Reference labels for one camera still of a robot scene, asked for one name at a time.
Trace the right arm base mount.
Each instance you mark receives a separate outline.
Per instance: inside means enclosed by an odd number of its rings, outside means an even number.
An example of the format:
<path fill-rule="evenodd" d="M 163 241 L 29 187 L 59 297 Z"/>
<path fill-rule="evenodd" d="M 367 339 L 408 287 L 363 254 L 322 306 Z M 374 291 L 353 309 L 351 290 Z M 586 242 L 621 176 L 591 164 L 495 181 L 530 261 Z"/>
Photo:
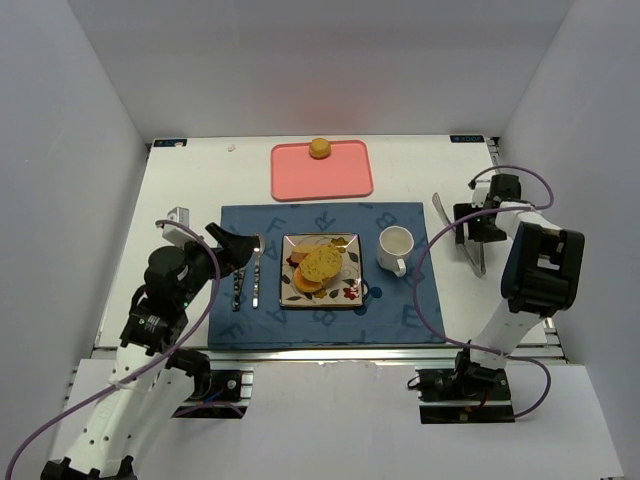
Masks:
<path fill-rule="evenodd" d="M 453 368 L 419 369 L 407 381 L 418 395 L 423 425 L 514 423 L 511 390 L 503 370 L 488 382 L 462 379 Z"/>

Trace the metal kitchen tongs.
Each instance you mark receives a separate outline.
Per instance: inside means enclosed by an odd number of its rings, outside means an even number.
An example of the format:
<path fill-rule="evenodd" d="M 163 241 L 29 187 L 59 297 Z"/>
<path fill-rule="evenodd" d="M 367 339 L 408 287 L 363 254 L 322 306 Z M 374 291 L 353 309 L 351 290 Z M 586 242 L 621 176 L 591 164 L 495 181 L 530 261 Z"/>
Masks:
<path fill-rule="evenodd" d="M 452 226 L 453 222 L 447 215 L 447 212 L 445 211 L 445 208 L 442 204 L 441 198 L 437 192 L 435 192 L 432 195 L 431 202 L 440 220 L 442 221 L 443 225 Z M 483 243 L 477 244 L 477 257 L 474 257 L 471 254 L 470 250 L 467 248 L 464 242 L 462 242 L 461 244 L 455 243 L 455 247 L 457 252 L 461 254 L 464 257 L 464 259 L 467 261 L 474 275 L 477 278 L 483 278 L 486 274 L 484 244 Z"/>

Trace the seeded bread sandwich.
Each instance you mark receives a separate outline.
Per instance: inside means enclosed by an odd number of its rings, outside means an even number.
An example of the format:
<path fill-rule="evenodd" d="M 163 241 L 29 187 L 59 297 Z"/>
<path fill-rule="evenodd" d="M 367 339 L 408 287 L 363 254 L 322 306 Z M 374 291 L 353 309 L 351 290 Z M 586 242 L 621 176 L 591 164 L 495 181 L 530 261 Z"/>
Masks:
<path fill-rule="evenodd" d="M 342 268 L 342 253 L 332 244 L 321 245 L 299 264 L 302 276 L 311 282 L 323 282 L 336 276 Z"/>

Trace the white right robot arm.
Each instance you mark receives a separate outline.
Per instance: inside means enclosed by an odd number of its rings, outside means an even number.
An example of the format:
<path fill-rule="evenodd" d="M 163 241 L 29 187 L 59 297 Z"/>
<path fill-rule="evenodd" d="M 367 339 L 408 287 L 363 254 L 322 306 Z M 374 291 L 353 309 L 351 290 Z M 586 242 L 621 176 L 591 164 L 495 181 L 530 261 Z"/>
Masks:
<path fill-rule="evenodd" d="M 585 236 L 547 221 L 524 201 L 516 175 L 473 179 L 469 187 L 472 200 L 454 206 L 455 243 L 512 241 L 500 283 L 502 302 L 456 356 L 453 381 L 472 391 L 499 383 L 507 357 L 529 331 L 573 305 Z"/>

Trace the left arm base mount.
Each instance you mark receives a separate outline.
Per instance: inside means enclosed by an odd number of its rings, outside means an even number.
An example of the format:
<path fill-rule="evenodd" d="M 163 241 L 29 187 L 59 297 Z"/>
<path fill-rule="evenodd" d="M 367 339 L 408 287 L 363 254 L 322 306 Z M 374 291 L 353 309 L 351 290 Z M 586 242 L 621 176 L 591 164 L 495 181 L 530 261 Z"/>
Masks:
<path fill-rule="evenodd" d="M 252 395 L 252 368 L 214 368 L 174 413 L 179 419 L 242 419 Z"/>

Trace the orange glazed bagel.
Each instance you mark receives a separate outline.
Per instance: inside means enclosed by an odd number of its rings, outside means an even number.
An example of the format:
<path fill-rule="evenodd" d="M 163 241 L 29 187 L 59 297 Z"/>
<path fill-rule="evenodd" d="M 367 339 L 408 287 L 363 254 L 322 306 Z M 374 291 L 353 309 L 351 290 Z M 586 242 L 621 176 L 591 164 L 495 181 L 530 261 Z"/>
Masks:
<path fill-rule="evenodd" d="M 314 294 L 317 291 L 322 290 L 330 281 L 332 277 L 325 278 L 320 282 L 315 282 L 306 279 L 299 267 L 297 267 L 293 274 L 293 282 L 296 289 L 302 293 Z"/>

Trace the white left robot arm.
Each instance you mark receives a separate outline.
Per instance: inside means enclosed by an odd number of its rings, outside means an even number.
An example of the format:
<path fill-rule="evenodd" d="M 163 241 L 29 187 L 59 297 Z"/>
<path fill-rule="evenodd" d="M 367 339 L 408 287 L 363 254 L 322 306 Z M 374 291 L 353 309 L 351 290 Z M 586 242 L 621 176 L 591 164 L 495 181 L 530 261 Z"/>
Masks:
<path fill-rule="evenodd" d="M 59 460 L 50 460 L 44 479 L 132 479 L 152 442 L 178 407 L 205 394 L 210 362 L 182 345 L 194 329 L 187 307 L 207 283 L 244 267 L 260 245 L 215 223 L 207 232 L 215 248 L 174 220 L 160 220 L 166 245 L 148 257 L 144 282 L 136 290 L 120 335 L 105 391 L 81 433 Z"/>

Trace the seeded bread slice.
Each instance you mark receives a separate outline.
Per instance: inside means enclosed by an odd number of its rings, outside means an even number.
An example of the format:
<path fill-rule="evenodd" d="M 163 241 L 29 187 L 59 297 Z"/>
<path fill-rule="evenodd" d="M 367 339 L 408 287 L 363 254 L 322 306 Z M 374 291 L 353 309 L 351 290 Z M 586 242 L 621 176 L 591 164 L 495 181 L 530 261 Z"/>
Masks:
<path fill-rule="evenodd" d="M 314 244 L 296 245 L 290 254 L 290 260 L 293 264 L 298 265 L 317 248 L 318 245 Z"/>

